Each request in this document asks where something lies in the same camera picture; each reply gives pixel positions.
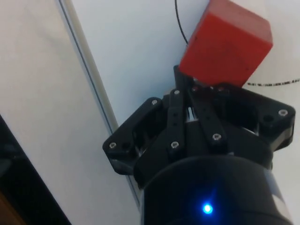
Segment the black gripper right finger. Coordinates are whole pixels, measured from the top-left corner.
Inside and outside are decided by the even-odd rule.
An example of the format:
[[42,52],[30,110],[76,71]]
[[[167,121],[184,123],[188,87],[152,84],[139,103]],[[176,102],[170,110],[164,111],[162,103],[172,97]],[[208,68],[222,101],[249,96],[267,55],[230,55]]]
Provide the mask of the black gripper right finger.
[[190,81],[187,105],[188,155],[271,155],[293,141],[295,109],[244,88]]

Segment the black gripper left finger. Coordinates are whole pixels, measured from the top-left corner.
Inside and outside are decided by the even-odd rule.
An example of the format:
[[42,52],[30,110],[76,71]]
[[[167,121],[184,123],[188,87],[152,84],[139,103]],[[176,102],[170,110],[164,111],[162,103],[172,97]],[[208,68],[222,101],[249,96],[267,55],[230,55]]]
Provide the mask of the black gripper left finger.
[[145,187],[161,170],[186,156],[185,93],[189,81],[174,66],[175,89],[150,97],[104,142],[113,170]]

